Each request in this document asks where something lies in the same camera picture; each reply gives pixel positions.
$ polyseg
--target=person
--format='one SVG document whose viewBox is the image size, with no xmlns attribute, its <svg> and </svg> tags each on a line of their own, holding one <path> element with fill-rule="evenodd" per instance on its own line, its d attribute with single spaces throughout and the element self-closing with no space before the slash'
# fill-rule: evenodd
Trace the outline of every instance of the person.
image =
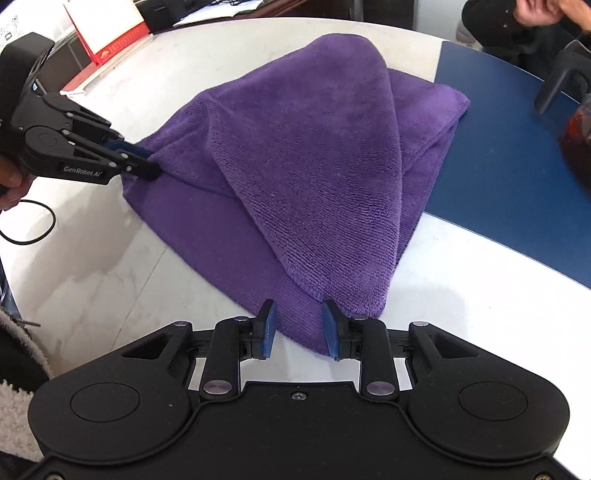
<svg viewBox="0 0 591 480">
<path fill-rule="evenodd" d="M 16 206 L 33 180 L 0 155 L 0 184 L 8 188 L 0 197 L 0 209 Z M 0 277 L 0 479 L 16 480 L 43 458 L 27 422 L 27 409 L 33 393 L 51 378 L 51 371 L 17 316 L 1 262 Z"/>
<path fill-rule="evenodd" d="M 468 0 L 462 22 L 485 52 L 544 80 L 571 41 L 591 45 L 590 5 L 591 0 Z M 580 101 L 589 87 L 576 74 L 563 90 Z"/>
<path fill-rule="evenodd" d="M 0 155 L 0 184 L 9 190 L 0 197 L 0 210 L 10 210 L 29 192 L 35 180 L 33 175 L 23 175 L 10 159 Z"/>
</svg>

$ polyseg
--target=marble table surface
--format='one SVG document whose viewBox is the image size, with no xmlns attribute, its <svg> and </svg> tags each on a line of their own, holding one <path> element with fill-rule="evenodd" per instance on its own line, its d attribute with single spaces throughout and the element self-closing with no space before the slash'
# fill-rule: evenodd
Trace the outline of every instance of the marble table surface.
<svg viewBox="0 0 591 480">
<path fill-rule="evenodd" d="M 435 78 L 441 39 L 355 22 L 259 19 L 158 35 L 74 100 L 111 120 L 127 140 L 138 141 L 203 89 L 327 33 L 363 35 L 388 67 Z M 108 186 L 38 179 L 28 198 L 55 210 L 55 231 L 29 247 L 0 240 L 0 256 L 23 317 L 42 324 L 35 335 L 56 372 L 175 320 L 209 329 L 220 319 L 247 314 L 142 223 L 122 198 L 119 179 Z M 39 207 L 23 204 L 2 214 L 0 229 L 13 238 L 32 238 L 49 223 Z M 586 287 L 425 214 L 396 270 L 381 319 L 399 329 L 426 320 L 555 383 L 571 408 L 556 458 L 590 478 L 590 305 Z M 281 335 L 269 361 L 242 364 L 243 381 L 357 381 L 358 375 L 358 363 L 332 362 Z"/>
</svg>

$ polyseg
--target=human hand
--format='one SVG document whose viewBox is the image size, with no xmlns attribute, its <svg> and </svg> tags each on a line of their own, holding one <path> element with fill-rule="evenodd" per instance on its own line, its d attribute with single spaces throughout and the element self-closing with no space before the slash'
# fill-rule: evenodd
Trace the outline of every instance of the human hand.
<svg viewBox="0 0 591 480">
<path fill-rule="evenodd" d="M 9 210 L 16 206 L 29 192 L 33 180 L 33 175 L 21 175 L 12 161 L 0 155 L 0 184 L 9 188 L 0 197 L 0 210 Z"/>
<path fill-rule="evenodd" d="M 544 27 L 558 23 L 562 10 L 556 5 L 559 0 L 516 0 L 513 16 L 524 27 Z"/>
<path fill-rule="evenodd" d="M 564 13 L 584 32 L 591 31 L 591 7 L 583 0 L 547 0 L 547 2 L 549 8 Z"/>
</svg>

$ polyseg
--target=white sherpa fleece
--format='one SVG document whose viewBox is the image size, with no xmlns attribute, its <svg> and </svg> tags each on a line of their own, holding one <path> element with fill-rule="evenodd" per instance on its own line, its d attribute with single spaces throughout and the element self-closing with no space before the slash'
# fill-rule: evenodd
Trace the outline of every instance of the white sherpa fleece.
<svg viewBox="0 0 591 480">
<path fill-rule="evenodd" d="M 43 454 L 27 421 L 32 398 L 32 394 L 23 390 L 14 391 L 6 380 L 0 385 L 0 450 L 39 462 Z"/>
<path fill-rule="evenodd" d="M 2 309 L 0 309 L 0 329 L 18 340 L 31 358 L 41 365 L 47 376 L 53 377 L 47 359 L 39 346 Z M 43 454 L 27 420 L 27 411 L 32 398 L 31 393 L 13 390 L 12 385 L 9 385 L 6 380 L 0 384 L 0 451 L 39 462 L 43 459 Z"/>
</svg>

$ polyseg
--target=sleeve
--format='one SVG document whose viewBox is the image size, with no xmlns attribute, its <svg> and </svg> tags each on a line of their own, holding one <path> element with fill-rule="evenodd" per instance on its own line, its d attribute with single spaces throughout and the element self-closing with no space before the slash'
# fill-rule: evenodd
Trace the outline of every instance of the sleeve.
<svg viewBox="0 0 591 480">
<path fill-rule="evenodd" d="M 520 44 L 531 41 L 533 29 L 525 28 L 513 16 L 515 0 L 468 0 L 462 22 L 483 47 L 520 53 Z"/>
</svg>

